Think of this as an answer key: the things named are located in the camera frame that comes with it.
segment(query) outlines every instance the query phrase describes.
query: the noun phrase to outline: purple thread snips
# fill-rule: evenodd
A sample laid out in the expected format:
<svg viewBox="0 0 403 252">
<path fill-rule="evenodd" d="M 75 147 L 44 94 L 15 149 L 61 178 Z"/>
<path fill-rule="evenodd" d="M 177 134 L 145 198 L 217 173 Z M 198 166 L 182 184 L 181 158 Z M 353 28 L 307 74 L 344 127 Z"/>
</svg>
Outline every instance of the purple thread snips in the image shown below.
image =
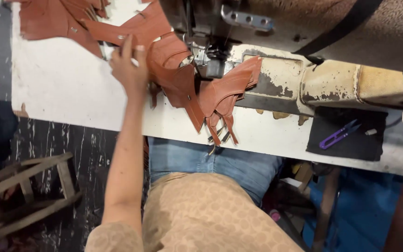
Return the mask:
<svg viewBox="0 0 403 252">
<path fill-rule="evenodd" d="M 342 140 L 343 138 L 345 138 L 346 136 L 348 136 L 350 133 L 356 131 L 358 129 L 358 127 L 361 126 L 361 124 L 353 126 L 356 121 L 357 121 L 357 119 L 353 120 L 352 122 L 346 124 L 346 126 L 344 126 L 342 129 L 338 130 L 337 132 L 333 133 L 328 138 L 324 139 L 320 143 L 320 148 L 325 150 L 325 149 L 329 148 L 330 146 L 334 145 L 336 142 L 338 142 L 338 141 Z"/>
</svg>

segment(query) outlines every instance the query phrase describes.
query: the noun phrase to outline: sewing machine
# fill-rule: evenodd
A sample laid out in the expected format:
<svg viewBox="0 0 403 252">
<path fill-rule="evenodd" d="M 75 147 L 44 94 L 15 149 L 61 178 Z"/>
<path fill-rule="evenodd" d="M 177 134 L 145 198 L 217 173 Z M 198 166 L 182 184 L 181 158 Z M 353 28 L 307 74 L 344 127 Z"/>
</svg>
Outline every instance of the sewing machine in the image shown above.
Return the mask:
<svg viewBox="0 0 403 252">
<path fill-rule="evenodd" d="M 227 59 L 232 46 L 251 44 L 311 62 L 300 86 L 304 104 L 403 109 L 403 1 L 160 3 L 176 34 L 193 49 L 204 77 L 221 77 L 231 68 Z M 333 73 L 349 74 L 329 78 Z"/>
</svg>

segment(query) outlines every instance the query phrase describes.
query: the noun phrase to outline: wooden stool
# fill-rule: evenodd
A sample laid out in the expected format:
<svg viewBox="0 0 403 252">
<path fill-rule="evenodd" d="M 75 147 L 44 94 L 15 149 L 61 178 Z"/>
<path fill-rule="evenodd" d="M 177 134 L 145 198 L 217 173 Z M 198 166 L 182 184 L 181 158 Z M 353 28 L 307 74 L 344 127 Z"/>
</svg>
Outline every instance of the wooden stool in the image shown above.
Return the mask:
<svg viewBox="0 0 403 252">
<path fill-rule="evenodd" d="M 59 211 L 81 197 L 81 192 L 75 192 L 69 174 L 67 161 L 70 158 L 72 153 L 67 152 L 59 156 L 15 163 L 0 170 L 0 195 L 8 188 L 20 184 L 26 202 L 25 205 L 0 215 L 0 238 Z M 54 165 L 57 166 L 64 199 L 35 201 L 29 177 Z"/>
</svg>

